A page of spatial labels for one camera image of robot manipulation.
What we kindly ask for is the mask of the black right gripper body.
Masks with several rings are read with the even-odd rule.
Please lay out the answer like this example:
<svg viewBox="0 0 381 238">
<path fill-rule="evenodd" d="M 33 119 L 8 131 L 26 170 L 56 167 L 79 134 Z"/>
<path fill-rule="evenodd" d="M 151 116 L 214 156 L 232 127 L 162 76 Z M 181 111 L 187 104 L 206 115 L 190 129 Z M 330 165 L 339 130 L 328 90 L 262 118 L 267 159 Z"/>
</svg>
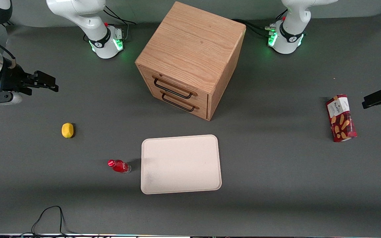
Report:
<svg viewBox="0 0 381 238">
<path fill-rule="evenodd" d="M 3 64 L 0 72 L 0 92 L 16 92 L 31 96 L 34 86 L 35 74 L 26 73 L 21 66 L 17 65 L 10 69 Z"/>
</svg>

